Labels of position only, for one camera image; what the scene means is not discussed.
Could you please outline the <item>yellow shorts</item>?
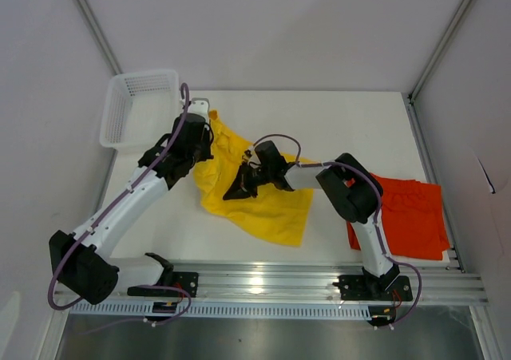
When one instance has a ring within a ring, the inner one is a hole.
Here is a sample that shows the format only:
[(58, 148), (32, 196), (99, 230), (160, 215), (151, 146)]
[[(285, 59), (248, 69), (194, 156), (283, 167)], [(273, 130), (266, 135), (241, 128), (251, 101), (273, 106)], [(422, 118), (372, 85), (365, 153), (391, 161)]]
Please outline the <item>yellow shorts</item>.
[(214, 136), (213, 158), (200, 162), (193, 170), (201, 206), (257, 239), (289, 247), (300, 246), (314, 191), (286, 192), (265, 184), (259, 188), (256, 198), (224, 200), (224, 193), (235, 179), (242, 155), (252, 143), (225, 125), (216, 110), (209, 112), (209, 118)]

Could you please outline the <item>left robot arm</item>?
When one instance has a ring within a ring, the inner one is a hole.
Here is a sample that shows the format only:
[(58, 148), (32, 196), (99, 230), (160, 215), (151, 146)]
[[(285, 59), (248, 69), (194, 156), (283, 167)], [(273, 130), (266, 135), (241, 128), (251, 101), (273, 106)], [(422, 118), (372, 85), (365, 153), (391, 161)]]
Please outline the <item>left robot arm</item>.
[(110, 257), (120, 239), (153, 203), (186, 177), (195, 164), (212, 158), (212, 140), (207, 110), (182, 113), (172, 131), (138, 160), (128, 183), (111, 204), (73, 232), (56, 231), (51, 236), (53, 277), (47, 298), (53, 309), (59, 308), (53, 300), (58, 283), (92, 305), (119, 290), (130, 296), (188, 296), (176, 286), (173, 265), (167, 259), (152, 252), (116, 262)]

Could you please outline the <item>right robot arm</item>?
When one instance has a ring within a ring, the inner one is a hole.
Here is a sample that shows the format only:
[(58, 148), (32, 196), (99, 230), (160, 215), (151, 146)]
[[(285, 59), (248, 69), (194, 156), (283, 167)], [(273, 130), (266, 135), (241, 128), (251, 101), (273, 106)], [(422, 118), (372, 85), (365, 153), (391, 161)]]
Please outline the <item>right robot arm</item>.
[(366, 293), (382, 299), (392, 292), (399, 276), (398, 265), (386, 256), (385, 240), (378, 226), (382, 185), (345, 152), (335, 160), (320, 163), (290, 162), (272, 141), (255, 146), (258, 162), (246, 152), (224, 200), (256, 198), (259, 187), (272, 184), (280, 191), (321, 189), (338, 215), (355, 231), (362, 252), (362, 279)]

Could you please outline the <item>orange shorts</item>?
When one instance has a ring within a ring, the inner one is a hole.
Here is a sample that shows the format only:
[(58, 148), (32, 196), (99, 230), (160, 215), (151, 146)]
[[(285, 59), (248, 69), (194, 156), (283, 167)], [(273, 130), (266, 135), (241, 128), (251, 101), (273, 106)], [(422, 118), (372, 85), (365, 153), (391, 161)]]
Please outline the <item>orange shorts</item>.
[(442, 189), (417, 180), (374, 177), (382, 186), (382, 227), (390, 253), (441, 261), (450, 248)]

